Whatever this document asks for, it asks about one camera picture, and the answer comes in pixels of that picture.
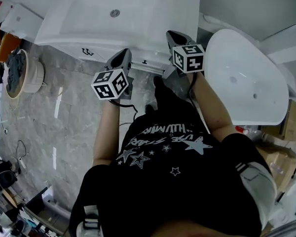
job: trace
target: forearm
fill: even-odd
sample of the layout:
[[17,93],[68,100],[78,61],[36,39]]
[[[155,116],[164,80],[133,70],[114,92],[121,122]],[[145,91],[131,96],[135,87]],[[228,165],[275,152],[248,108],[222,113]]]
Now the forearm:
[[118,154],[119,106],[106,101],[93,149],[93,165],[110,164]]
[[[187,74],[187,77],[192,82],[193,74]],[[226,107],[201,73],[197,73],[193,91],[211,133],[224,127],[229,127],[229,130],[232,127],[231,132],[235,131]]]

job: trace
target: shoe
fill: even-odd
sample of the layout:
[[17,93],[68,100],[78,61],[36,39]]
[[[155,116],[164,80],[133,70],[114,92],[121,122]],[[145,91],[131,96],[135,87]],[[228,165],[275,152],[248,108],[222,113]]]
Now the shoe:
[[164,84],[163,84],[163,80],[161,79],[161,77],[155,76],[153,78],[153,85],[154,85],[154,87],[163,86]]
[[145,106],[145,113],[150,114],[152,112],[154,112],[154,108],[151,105],[146,105]]

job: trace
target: marble floor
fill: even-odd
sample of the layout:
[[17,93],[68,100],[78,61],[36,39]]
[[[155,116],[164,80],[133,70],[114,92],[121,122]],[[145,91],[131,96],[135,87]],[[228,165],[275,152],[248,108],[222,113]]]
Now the marble floor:
[[[52,185],[57,201],[71,209],[92,164],[103,102],[90,83],[103,64],[74,59],[50,46],[29,45],[27,50],[44,65],[47,86],[34,94],[22,93],[15,101],[0,84],[0,158],[16,162],[17,142],[22,140],[27,149],[22,158],[26,168],[21,166],[14,189],[29,200]],[[134,78],[132,99],[122,103],[134,104],[140,116],[146,104],[155,105],[154,74],[132,69],[129,76]],[[173,73],[165,84],[186,98],[186,78]],[[132,122],[133,115],[132,109],[121,108],[120,122]],[[128,126],[120,127],[120,144]],[[17,156],[22,155],[24,147],[19,143]]]

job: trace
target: star print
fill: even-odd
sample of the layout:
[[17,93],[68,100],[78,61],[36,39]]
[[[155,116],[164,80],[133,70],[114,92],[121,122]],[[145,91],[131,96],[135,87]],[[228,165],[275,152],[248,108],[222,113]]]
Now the star print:
[[138,156],[130,156],[130,157],[134,159],[132,161],[132,163],[130,164],[130,166],[137,164],[139,166],[139,168],[141,168],[141,169],[143,169],[144,161],[150,160],[150,158],[144,156],[144,152],[141,152]]
[[126,163],[127,158],[128,158],[130,155],[137,153],[137,152],[132,151],[132,150],[133,150],[133,148],[130,149],[130,150],[124,150],[124,152],[123,152],[119,157],[117,157],[116,159],[120,159],[120,158],[123,157],[124,163]]
[[163,149],[162,149],[162,151],[168,152],[170,149],[171,149],[171,148],[170,148],[169,145],[167,145],[167,146],[163,145]]
[[177,176],[178,174],[181,174],[181,172],[179,172],[179,167],[172,168],[172,171],[170,173],[173,174],[174,176]]
[[189,145],[185,150],[194,149],[200,155],[204,154],[204,148],[212,148],[210,145],[203,144],[202,136],[198,137],[195,141],[183,140],[183,142]]

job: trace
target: sink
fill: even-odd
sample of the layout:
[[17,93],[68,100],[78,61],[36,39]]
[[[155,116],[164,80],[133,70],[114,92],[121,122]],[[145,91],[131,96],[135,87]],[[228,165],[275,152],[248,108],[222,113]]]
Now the sink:
[[289,93],[283,75],[236,31],[224,29],[212,36],[204,72],[234,125],[277,125],[284,119]]
[[[182,32],[196,40],[199,2],[57,0],[51,5],[35,43],[49,44],[78,59],[102,62],[129,48],[134,64],[159,69],[170,66],[168,30]],[[117,17],[111,17],[113,10],[118,10]],[[86,57],[82,48],[94,55]]]

